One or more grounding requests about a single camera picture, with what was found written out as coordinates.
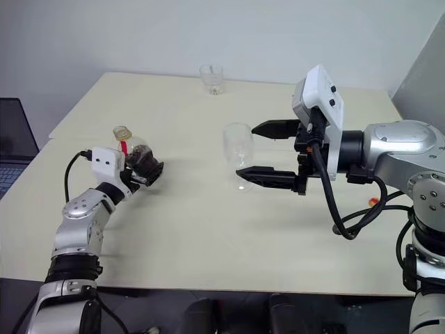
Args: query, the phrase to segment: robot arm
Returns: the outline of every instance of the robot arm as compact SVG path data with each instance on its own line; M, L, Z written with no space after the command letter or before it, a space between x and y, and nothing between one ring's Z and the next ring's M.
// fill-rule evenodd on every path
M147 180L126 168L120 151L93 148L89 160L99 186L63 208L51 266L40 288L28 334L100 334L101 301L95 280L102 273L98 257L103 231L115 206L130 199Z
M308 177L321 177L332 218L337 227L343 226L347 239L354 239L359 229L348 234L351 228L345 229L335 203L331 208L330 180L336 173L345 173L350 183L378 181L379 186L386 184L407 194L413 208L404 232L411 225L414 228L412 245L407 245L400 265L404 285L416 292L410 333L445 333L445 136L413 120L373 124L364 132L342 131L343 100L321 66L297 87L293 110L299 120L266 121L252 133L273 139L295 136L298 175L258 166L236 173L255 184L300 195L306 194Z

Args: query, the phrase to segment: floor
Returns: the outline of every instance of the floor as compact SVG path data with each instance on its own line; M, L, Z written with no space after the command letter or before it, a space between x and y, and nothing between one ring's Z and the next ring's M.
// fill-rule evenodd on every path
M25 280L0 280L0 333L10 333L14 323L42 283ZM153 326L161 334L175 332L183 311L202 298L217 299L230 333L267 333L264 306L268 293L212 292L188 290L144 290L139 297L102 292L105 304L131 332ZM411 298L363 298L333 295L289 294L307 322L310 333L323 332L323 324L342 323L349 334L408 333ZM103 314L102 332L121 330Z

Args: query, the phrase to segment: beige tabletop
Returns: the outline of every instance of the beige tabletop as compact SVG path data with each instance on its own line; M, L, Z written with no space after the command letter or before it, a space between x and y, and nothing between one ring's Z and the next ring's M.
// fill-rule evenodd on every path
M45 278L62 221L68 161L94 145L115 147L111 130L126 124L148 141L165 170L112 215L100 285L410 295L395 256L405 213L384 212L347 241L332 234L319 180L309 181L305 197L234 188L223 158L224 126L292 118L292 93L288 85L229 81L224 94L208 96L197 79L105 74L0 201L1 275ZM399 119L384 92L341 94L347 129ZM257 165L296 170L291 142L256 138L255 148ZM95 185L90 163L78 161L70 175L72 196ZM347 184L343 176L333 188L343 215L378 196L376 186Z

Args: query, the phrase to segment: red object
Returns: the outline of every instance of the red object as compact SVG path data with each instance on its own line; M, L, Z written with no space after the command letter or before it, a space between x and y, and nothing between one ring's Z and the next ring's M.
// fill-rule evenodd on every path
M379 199L376 197L372 197L372 199L370 199L368 201L369 207L373 207L374 205L376 205L378 203Z
M122 148L122 151L125 154L125 156L127 156L128 155L127 143L125 143L124 141L121 141L120 147Z

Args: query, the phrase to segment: small bottle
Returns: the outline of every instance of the small bottle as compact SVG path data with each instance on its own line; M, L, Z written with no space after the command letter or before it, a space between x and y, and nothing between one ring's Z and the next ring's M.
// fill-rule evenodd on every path
M147 179L147 186L151 185L162 172L164 163L158 162L153 156L152 149L137 136L133 136L127 127L120 125L113 129L114 136L119 141L118 150L125 155L125 163L138 176Z

